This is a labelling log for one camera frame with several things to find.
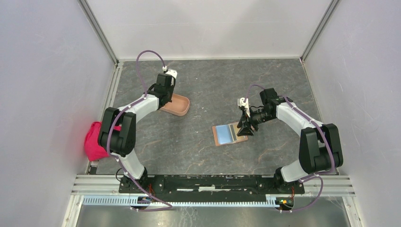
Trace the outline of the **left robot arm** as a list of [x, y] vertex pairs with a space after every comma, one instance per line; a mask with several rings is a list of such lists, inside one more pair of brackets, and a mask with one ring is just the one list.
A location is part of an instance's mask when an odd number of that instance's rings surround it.
[[177, 71], [172, 69], [160, 73], [156, 83], [139, 99], [120, 108], [108, 107], [104, 111], [97, 143], [120, 163], [124, 175], [131, 178], [130, 186], [136, 192], [141, 193], [148, 188], [148, 179], [143, 177], [147, 171], [134, 149], [137, 123], [172, 101], [176, 77]]

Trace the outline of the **blue credit card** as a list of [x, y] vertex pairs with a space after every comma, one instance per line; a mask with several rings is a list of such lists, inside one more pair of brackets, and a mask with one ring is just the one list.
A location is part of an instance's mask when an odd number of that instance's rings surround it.
[[225, 145], [233, 142], [232, 132], [228, 124], [216, 126], [216, 136], [219, 145]]

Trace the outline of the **tan leather card holder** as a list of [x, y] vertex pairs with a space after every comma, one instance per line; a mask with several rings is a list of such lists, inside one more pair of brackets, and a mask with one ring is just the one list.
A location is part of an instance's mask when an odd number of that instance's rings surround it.
[[239, 132], [237, 125], [238, 122], [212, 126], [215, 145], [222, 146], [248, 140], [248, 136], [237, 136]]

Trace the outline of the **pink oval tray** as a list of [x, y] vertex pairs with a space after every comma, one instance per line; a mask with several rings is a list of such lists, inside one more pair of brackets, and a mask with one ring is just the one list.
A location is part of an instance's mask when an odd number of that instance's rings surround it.
[[161, 111], [176, 115], [184, 116], [190, 108], [190, 100], [187, 97], [173, 94], [172, 101], [160, 108]]

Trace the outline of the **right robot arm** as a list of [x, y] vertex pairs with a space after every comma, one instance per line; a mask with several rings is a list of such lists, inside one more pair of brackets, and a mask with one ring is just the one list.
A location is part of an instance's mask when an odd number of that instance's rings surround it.
[[278, 119], [288, 125], [300, 138], [298, 159], [280, 167], [274, 174], [273, 187], [287, 192], [295, 181], [332, 174], [343, 165], [343, 154], [338, 127], [322, 123], [304, 111], [287, 96], [280, 96], [273, 88], [260, 92], [262, 105], [255, 110], [248, 97], [239, 98], [237, 105], [242, 116], [237, 125], [239, 136], [252, 136], [259, 125]]

